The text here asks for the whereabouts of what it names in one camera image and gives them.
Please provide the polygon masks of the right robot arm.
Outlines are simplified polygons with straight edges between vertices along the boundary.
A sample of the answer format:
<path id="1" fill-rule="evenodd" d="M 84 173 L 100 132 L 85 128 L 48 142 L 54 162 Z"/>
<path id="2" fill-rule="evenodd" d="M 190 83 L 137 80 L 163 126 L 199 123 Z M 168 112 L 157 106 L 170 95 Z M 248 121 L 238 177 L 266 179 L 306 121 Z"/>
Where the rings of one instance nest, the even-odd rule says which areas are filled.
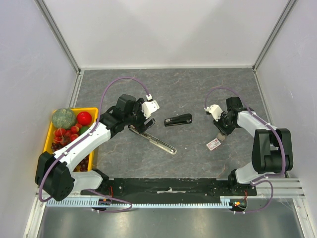
<path id="1" fill-rule="evenodd" d="M 262 179 L 278 178 L 293 169 L 293 149 L 290 130 L 277 128 L 260 118 L 255 111 L 242 104 L 239 97 L 226 99 L 227 110 L 211 105 L 206 112 L 220 135 L 228 136 L 234 129 L 243 128 L 253 137 L 251 161 L 228 176 L 227 189 L 238 195 L 246 185 Z"/>

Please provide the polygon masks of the red white staple box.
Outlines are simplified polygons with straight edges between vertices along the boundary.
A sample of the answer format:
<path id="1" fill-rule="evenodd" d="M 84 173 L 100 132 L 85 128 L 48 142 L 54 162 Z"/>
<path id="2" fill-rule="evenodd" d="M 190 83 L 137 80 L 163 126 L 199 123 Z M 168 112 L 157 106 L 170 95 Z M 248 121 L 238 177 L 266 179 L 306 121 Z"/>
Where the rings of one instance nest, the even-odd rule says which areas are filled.
<path id="1" fill-rule="evenodd" d="M 219 147 L 221 145 L 221 143 L 225 141 L 225 139 L 226 139 L 226 135 L 219 132 L 217 134 L 216 138 L 213 139 L 212 141 L 210 141 L 209 143 L 207 143 L 206 146 L 210 151 L 212 151 L 212 150 L 216 149 L 217 147 Z"/>

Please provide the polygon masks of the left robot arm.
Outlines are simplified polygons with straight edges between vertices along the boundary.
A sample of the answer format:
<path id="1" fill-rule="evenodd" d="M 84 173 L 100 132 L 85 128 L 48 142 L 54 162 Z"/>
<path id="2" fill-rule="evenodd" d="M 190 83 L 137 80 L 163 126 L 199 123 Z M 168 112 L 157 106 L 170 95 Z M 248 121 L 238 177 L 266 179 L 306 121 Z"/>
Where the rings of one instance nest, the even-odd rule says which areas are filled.
<path id="1" fill-rule="evenodd" d="M 53 154 L 43 152 L 38 158 L 35 183 L 39 193 L 45 191 L 51 199 L 62 201 L 75 190 L 92 189 L 96 194 L 107 193 L 107 176 L 97 169 L 75 172 L 75 167 L 101 144 L 133 126 L 138 133 L 145 132 L 155 120 L 151 115 L 159 109 L 157 101 L 121 95 L 116 105 L 101 114 L 96 122 L 70 144 Z"/>

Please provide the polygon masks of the silver and black stapler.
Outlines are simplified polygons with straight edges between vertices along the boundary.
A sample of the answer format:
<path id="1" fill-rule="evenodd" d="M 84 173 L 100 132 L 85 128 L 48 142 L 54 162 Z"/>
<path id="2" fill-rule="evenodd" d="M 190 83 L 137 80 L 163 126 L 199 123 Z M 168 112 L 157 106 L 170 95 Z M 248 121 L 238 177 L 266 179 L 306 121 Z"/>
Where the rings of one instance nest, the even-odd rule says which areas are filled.
<path id="1" fill-rule="evenodd" d="M 153 145 L 159 147 L 160 149 L 164 150 L 165 152 L 168 152 L 171 155 L 175 155 L 177 153 L 177 149 L 161 140 L 159 140 L 158 138 L 148 134 L 147 132 L 143 132 L 143 133 L 139 133 L 136 128 L 132 125 L 130 125 L 128 127 L 128 129 L 135 133 L 136 135 L 139 135 L 145 139 L 147 139 L 150 143 L 152 143 Z"/>

